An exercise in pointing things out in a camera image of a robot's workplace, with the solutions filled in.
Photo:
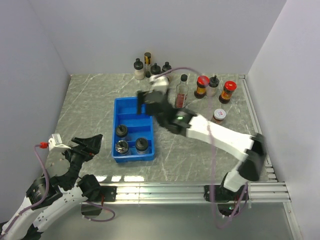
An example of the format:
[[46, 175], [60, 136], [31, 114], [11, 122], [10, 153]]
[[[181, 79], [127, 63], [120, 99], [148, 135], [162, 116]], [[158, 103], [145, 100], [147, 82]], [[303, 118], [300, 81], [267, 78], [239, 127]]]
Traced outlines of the shaker jar white powder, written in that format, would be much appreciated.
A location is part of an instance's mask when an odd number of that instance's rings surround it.
[[115, 151], [121, 155], [121, 156], [125, 156], [125, 155], [130, 155], [131, 154], [131, 150], [129, 147], [129, 144], [126, 140], [119, 140], [116, 144], [115, 144]]

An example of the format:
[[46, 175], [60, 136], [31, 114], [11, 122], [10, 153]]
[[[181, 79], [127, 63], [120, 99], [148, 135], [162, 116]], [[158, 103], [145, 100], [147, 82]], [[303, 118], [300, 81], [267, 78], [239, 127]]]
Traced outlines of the black cap bottle back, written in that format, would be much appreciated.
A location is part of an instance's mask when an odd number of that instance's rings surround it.
[[115, 128], [115, 135], [121, 140], [127, 139], [128, 134], [129, 134], [128, 127], [124, 124], [119, 124]]

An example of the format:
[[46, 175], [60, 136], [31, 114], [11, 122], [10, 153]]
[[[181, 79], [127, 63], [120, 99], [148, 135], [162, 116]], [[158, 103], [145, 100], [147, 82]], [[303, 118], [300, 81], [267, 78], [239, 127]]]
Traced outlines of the black cap bottle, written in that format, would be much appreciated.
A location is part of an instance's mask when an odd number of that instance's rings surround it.
[[119, 124], [115, 128], [115, 135], [121, 140], [127, 139], [128, 134], [129, 134], [128, 127], [124, 124]]
[[208, 86], [206, 87], [206, 95], [208, 97], [213, 97], [217, 92], [219, 84], [220, 84], [220, 80], [218, 79], [217, 75], [210, 77]]

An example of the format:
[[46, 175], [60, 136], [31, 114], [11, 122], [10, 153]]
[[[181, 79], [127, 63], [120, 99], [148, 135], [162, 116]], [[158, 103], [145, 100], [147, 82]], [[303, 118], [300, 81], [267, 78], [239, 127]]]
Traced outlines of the blue divided plastic bin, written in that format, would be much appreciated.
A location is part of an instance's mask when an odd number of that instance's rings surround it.
[[[116, 143], [121, 140], [115, 134], [118, 125], [126, 125], [128, 128], [127, 139], [131, 154], [119, 155], [115, 150]], [[138, 154], [136, 151], [136, 140], [146, 138], [149, 144], [148, 154]], [[136, 97], [120, 97], [114, 100], [113, 111], [113, 133], [111, 142], [111, 156], [116, 163], [127, 163], [137, 161], [152, 161], [155, 158], [155, 135], [153, 118], [146, 114], [145, 106], [142, 106], [141, 114], [137, 114]]]

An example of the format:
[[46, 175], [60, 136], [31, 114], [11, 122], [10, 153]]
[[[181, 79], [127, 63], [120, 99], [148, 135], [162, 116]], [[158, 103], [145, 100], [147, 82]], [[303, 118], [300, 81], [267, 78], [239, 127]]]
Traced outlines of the tall clear sauce bottle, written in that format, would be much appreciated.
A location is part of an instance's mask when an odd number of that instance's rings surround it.
[[180, 77], [180, 82], [176, 86], [175, 91], [175, 108], [184, 108], [186, 106], [187, 96], [189, 87], [187, 85], [188, 76], [186, 74], [182, 74]]

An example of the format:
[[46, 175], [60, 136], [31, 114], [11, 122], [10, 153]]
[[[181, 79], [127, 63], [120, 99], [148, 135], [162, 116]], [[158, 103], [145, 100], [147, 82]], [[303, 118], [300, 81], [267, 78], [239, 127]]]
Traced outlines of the knob lid jar white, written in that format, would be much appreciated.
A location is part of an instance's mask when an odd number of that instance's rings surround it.
[[135, 141], [135, 149], [138, 154], [148, 154], [149, 153], [149, 142], [144, 137], [139, 137]]

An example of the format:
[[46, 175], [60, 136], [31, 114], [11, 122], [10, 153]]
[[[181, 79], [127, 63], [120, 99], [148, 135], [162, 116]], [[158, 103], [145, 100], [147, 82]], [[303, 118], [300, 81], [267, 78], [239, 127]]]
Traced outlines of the black cap bottle front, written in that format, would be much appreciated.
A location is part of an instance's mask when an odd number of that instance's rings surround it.
[[213, 97], [217, 92], [219, 84], [220, 84], [220, 80], [218, 79], [217, 75], [210, 77], [208, 86], [206, 87], [206, 95], [208, 97]]

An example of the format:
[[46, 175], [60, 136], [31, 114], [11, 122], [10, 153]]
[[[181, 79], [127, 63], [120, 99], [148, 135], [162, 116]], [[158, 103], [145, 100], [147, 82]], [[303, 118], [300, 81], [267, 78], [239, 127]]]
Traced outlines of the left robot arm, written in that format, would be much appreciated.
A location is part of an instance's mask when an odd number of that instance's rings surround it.
[[2, 240], [38, 240], [41, 234], [64, 213], [85, 201], [95, 201], [101, 195], [101, 186], [93, 174], [79, 176], [83, 163], [100, 152], [103, 135], [88, 138], [73, 137], [74, 146], [63, 144], [60, 134], [54, 133], [48, 141], [35, 148], [60, 152], [69, 167], [66, 173], [43, 175], [33, 181], [22, 204], [11, 219], [0, 225]]

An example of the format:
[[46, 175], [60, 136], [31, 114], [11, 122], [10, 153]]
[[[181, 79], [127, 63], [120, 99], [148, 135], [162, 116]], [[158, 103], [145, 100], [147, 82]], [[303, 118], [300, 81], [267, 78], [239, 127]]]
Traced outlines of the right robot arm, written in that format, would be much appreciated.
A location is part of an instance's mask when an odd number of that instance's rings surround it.
[[167, 93], [138, 91], [137, 113], [155, 117], [158, 124], [175, 135], [212, 144], [234, 156], [238, 163], [223, 178], [220, 194], [226, 200], [233, 199], [248, 182], [257, 182], [265, 165], [267, 151], [262, 134], [244, 134], [207, 120], [187, 108], [174, 108]]

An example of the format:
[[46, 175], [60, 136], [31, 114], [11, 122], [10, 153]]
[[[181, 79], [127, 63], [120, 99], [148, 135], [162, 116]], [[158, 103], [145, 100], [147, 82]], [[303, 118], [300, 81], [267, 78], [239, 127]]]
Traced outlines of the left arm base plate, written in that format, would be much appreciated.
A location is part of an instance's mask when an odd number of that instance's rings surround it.
[[104, 202], [115, 202], [117, 195], [117, 187], [116, 186], [102, 186], [100, 188], [100, 200], [102, 203]]

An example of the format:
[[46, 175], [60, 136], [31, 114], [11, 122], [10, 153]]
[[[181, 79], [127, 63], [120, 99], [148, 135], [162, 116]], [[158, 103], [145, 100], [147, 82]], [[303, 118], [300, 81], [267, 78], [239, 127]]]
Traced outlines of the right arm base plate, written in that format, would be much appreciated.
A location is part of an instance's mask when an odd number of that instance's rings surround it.
[[237, 200], [245, 201], [249, 199], [247, 188], [247, 186], [242, 185], [238, 191], [233, 192], [218, 184], [205, 185], [203, 198], [207, 202], [214, 201], [215, 203], [228, 203]]

